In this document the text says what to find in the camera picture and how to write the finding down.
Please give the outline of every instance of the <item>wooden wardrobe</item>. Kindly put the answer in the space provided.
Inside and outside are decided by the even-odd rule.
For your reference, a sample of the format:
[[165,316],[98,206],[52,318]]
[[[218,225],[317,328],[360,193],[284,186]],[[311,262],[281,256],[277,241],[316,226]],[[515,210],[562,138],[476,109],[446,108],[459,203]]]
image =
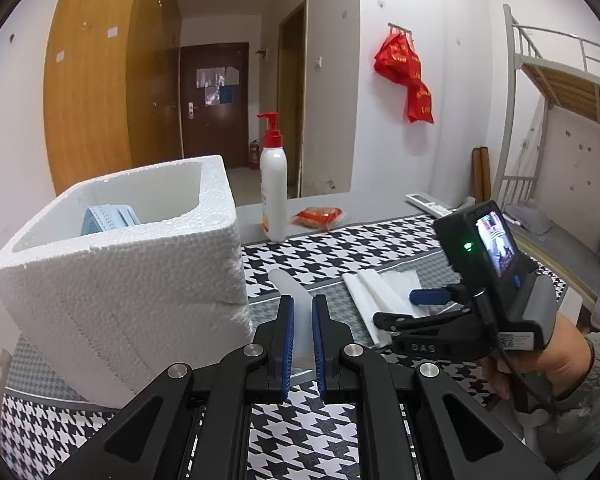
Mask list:
[[182,158],[180,23],[177,0],[58,0],[43,89],[56,193]]

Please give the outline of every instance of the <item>white foam container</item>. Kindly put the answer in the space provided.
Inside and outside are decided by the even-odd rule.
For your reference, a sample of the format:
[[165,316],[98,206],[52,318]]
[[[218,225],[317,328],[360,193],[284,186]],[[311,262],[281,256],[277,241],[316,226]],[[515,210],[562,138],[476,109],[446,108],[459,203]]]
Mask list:
[[[142,225],[80,236],[101,204],[132,206]],[[0,299],[69,386],[112,408],[174,362],[209,365],[250,342],[222,158],[74,185],[0,250]]]

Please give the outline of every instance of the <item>fire extinguisher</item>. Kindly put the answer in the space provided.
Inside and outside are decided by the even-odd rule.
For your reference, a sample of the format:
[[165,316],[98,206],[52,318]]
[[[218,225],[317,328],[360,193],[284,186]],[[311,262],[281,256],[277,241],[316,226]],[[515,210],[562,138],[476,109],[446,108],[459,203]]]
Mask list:
[[260,169],[260,145],[257,140],[249,145],[249,167],[255,171]]

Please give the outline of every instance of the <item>remote control screen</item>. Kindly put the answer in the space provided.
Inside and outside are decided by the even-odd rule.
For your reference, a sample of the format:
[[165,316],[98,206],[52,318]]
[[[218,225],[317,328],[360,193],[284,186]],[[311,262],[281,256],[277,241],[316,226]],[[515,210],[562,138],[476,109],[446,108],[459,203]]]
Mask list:
[[480,218],[475,225],[498,277],[502,276],[502,273],[507,270],[513,260],[516,251],[507,236],[507,232],[504,230],[502,220],[496,212],[491,211]]

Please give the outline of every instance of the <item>red bottle cap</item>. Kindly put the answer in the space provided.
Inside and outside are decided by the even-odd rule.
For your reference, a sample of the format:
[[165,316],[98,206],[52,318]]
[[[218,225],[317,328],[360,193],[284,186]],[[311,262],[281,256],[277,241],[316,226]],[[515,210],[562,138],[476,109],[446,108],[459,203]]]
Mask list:
[[282,134],[280,130],[277,130],[278,126],[278,112],[264,112],[258,114],[258,117],[264,117],[267,121],[267,131],[264,132],[264,139],[262,141],[263,148],[282,148]]

